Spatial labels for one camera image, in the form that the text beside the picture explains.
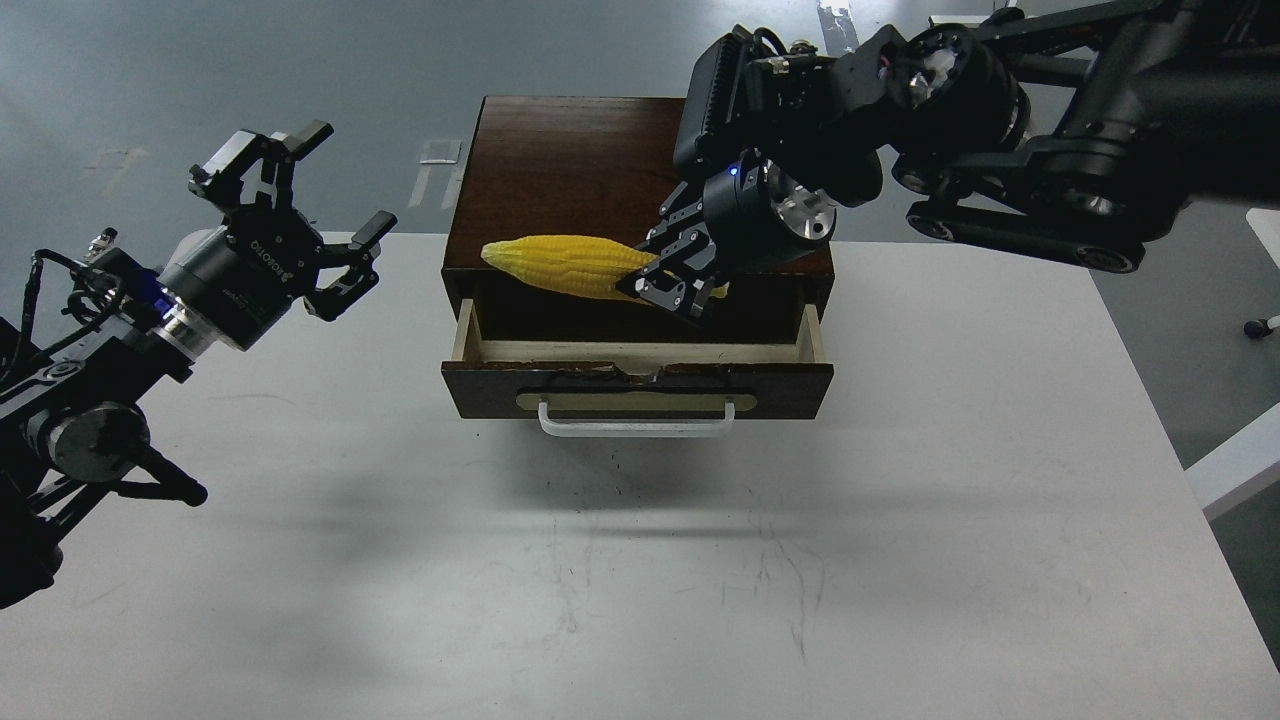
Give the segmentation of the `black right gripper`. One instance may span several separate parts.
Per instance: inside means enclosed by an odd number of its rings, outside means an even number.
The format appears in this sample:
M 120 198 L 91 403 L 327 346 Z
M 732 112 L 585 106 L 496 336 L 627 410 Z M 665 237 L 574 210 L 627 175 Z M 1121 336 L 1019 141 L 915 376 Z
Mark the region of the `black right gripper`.
M 771 160 L 740 160 L 682 181 L 659 217 L 637 246 L 649 263 L 630 273 L 630 297 L 703 328 L 730 295 L 724 275 L 772 272 L 826 249 L 837 206 Z

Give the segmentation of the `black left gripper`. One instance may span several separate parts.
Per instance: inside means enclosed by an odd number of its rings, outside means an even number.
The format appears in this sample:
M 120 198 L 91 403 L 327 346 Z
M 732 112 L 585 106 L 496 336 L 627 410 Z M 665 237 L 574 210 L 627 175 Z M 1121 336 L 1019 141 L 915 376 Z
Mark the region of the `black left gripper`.
M 189 192 L 225 219 L 174 258 L 160 283 L 234 348 L 251 348 L 308 290 L 307 313 L 334 322 L 379 282 L 372 264 L 397 215 L 379 210 L 346 243 L 321 243 L 312 224 L 293 211 L 297 163 L 333 135 L 324 120 L 297 135 L 239 129 L 205 164 L 189 169 Z M 253 167 L 261 188 L 248 202 L 242 193 Z M 317 269 L 343 266 L 329 286 L 311 288 Z

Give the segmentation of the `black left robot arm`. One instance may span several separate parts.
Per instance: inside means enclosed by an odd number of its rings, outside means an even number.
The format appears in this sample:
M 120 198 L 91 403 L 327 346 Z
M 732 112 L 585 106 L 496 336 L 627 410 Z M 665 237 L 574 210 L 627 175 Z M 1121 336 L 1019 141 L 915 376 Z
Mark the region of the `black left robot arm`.
M 236 132 L 189 172 L 221 223 L 159 272 L 105 229 L 81 259 L 41 249 L 18 324 L 3 324 L 3 606 L 52 585 L 61 541 L 105 497 L 197 507 L 207 489 L 151 443 L 142 397 L 211 345 L 251 348 L 296 301 L 332 322 L 379 281 L 396 217 L 326 243 L 293 204 L 296 167 L 332 136 Z

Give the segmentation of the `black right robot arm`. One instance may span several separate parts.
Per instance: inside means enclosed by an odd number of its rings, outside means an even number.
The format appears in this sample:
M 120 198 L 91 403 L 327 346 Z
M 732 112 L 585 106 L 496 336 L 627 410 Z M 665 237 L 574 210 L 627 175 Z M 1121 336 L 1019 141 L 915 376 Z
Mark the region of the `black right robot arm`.
M 1010 8 L 841 56 L 736 27 L 698 59 L 680 183 L 617 287 L 703 322 L 722 284 L 826 249 L 883 146 L 916 232 L 1129 273 L 1192 200 L 1277 206 L 1277 73 L 1275 1 Z

